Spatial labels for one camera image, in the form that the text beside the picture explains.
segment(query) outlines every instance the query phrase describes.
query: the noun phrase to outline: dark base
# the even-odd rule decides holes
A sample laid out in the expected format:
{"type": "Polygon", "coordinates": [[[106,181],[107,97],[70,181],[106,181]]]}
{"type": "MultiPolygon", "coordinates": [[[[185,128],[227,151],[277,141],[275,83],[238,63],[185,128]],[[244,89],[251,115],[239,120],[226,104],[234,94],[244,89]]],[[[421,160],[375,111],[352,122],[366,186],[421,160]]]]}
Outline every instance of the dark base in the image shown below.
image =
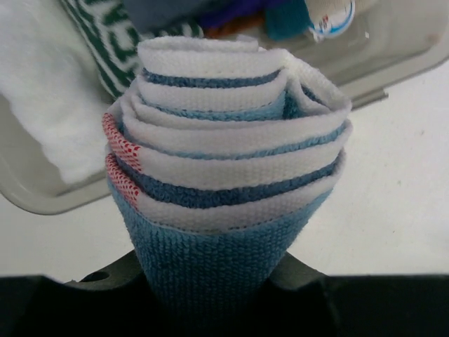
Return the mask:
{"type": "MultiPolygon", "coordinates": [[[[0,279],[0,336],[182,336],[135,254],[59,284],[0,279]]],[[[232,336],[449,336],[449,276],[326,277],[287,255],[232,336]]]]}

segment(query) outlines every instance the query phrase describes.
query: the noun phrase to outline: rolled towel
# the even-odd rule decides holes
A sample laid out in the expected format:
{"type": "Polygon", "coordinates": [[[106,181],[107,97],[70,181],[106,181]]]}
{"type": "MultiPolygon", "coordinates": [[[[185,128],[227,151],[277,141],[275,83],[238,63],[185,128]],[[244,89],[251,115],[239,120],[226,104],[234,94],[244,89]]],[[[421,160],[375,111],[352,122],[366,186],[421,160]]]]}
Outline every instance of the rolled towel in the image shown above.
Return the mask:
{"type": "Polygon", "coordinates": [[[103,117],[109,186],[158,299],[184,332],[214,336],[333,189],[351,103],[254,42],[158,38],[139,56],[103,117]]]}

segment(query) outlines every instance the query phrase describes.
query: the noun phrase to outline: red stitching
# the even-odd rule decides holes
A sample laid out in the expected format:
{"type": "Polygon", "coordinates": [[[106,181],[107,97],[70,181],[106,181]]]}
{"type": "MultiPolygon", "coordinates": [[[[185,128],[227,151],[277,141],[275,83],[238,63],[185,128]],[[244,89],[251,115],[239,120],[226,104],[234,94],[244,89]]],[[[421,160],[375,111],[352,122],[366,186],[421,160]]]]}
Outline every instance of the red stitching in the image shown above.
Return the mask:
{"type": "Polygon", "coordinates": [[[135,183],[120,169],[115,156],[109,153],[106,156],[106,171],[116,189],[125,199],[137,208],[138,196],[141,193],[135,183]]]}
{"type": "Polygon", "coordinates": [[[138,153],[141,147],[124,138],[117,129],[115,118],[111,114],[103,115],[102,125],[111,150],[119,156],[121,160],[126,162],[127,165],[131,166],[137,172],[142,173],[142,166],[140,165],[138,158],[138,153]]]}

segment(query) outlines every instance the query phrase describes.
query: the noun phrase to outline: white fluffy material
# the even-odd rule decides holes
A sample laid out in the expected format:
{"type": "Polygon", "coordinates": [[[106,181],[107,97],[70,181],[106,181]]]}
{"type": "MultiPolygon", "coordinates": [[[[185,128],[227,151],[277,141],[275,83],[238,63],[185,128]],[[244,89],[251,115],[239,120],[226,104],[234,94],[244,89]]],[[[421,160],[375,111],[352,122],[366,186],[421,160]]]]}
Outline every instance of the white fluffy material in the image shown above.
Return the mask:
{"type": "Polygon", "coordinates": [[[96,66],[58,0],[0,2],[0,93],[67,184],[104,168],[96,66]]]}

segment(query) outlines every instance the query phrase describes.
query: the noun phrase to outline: purple cloth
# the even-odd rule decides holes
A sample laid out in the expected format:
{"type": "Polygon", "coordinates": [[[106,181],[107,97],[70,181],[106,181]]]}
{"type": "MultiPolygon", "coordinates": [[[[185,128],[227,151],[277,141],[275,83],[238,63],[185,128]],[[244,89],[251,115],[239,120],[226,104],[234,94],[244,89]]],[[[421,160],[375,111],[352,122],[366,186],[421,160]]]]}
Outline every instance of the purple cloth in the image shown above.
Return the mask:
{"type": "Polygon", "coordinates": [[[241,16],[252,15],[265,8],[271,8],[285,0],[234,0],[226,7],[215,12],[209,12],[199,18],[202,28],[217,28],[241,16]]]}

